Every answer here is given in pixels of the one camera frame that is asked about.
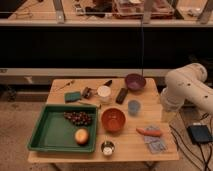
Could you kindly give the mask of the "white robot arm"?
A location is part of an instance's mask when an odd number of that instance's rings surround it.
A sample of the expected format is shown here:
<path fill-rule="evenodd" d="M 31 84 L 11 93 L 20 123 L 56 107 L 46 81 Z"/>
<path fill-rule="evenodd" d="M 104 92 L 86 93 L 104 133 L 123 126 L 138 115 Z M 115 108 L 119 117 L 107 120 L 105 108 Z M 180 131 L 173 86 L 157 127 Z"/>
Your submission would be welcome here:
<path fill-rule="evenodd" d="M 185 101 L 199 110 L 213 114 L 213 88 L 205 84 L 207 70 L 200 63 L 191 63 L 170 70 L 165 75 L 166 87 L 160 93 L 163 122 L 170 122 Z"/>

